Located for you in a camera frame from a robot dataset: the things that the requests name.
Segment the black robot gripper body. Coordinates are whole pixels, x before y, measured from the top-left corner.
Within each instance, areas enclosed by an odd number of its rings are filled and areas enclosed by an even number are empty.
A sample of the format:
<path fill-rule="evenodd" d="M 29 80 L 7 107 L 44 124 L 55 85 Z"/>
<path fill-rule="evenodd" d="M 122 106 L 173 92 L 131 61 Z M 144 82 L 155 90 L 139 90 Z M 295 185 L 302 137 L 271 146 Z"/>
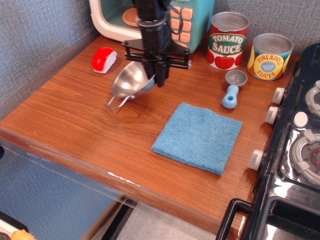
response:
<path fill-rule="evenodd" d="M 131 61 L 163 63 L 167 67 L 189 69 L 190 50 L 175 43 L 172 35 L 182 32 L 171 27 L 171 12 L 182 15 L 169 0 L 134 0 L 137 9 L 136 22 L 140 29 L 141 39 L 125 40 L 126 58 Z"/>

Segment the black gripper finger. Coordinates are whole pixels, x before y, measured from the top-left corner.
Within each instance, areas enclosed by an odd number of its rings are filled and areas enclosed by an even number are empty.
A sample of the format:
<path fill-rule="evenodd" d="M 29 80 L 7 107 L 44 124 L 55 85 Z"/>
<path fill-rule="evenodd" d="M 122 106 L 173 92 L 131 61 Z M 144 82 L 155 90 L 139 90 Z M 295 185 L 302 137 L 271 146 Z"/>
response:
<path fill-rule="evenodd" d="M 142 60 L 144 71 L 149 79 L 156 79 L 155 61 L 149 61 L 148 59 Z"/>
<path fill-rule="evenodd" d="M 165 85 L 166 79 L 169 77 L 170 65 L 166 62 L 157 62 L 155 64 L 155 78 L 159 88 Z"/>

